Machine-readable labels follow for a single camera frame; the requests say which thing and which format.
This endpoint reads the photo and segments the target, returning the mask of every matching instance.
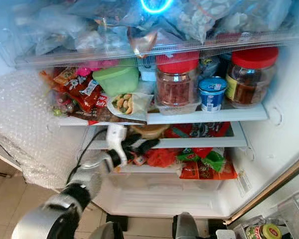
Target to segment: green plastic container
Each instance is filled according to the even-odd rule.
[[[109,96],[133,92],[139,83],[139,71],[132,59],[123,59],[116,67],[93,72],[95,79]]]

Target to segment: yellow label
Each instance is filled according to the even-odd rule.
[[[231,78],[228,74],[226,75],[226,81],[227,81],[227,89],[225,94],[229,99],[233,101],[235,97],[237,81]]]

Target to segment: tiled floor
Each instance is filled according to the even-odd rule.
[[[9,239],[18,220],[29,210],[39,206],[55,194],[37,185],[26,184],[17,170],[0,160],[0,172],[15,174],[12,178],[0,177],[0,239]],[[83,212],[76,239],[88,239],[99,225],[106,222],[106,213],[89,205]],[[206,221],[197,221],[201,235],[205,235]],[[172,219],[129,218],[126,239],[171,238]]]

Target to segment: glass jar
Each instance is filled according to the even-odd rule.
[[[246,236],[247,239],[281,239],[282,233],[276,225],[269,223],[247,227]]]
[[[156,63],[158,104],[182,107],[198,101],[199,52],[157,56]]]
[[[157,99],[165,106],[185,106],[197,101],[197,77],[199,69],[180,74],[157,70]]]
[[[259,104],[276,73],[278,48],[267,47],[233,52],[226,80],[226,99],[235,108]]]

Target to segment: red lid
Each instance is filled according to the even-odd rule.
[[[191,71],[198,66],[199,51],[173,53],[172,57],[160,55],[156,57],[160,71],[171,74],[180,74]]]
[[[272,66],[278,57],[277,47],[263,47],[233,52],[235,65],[247,69],[260,69]]]

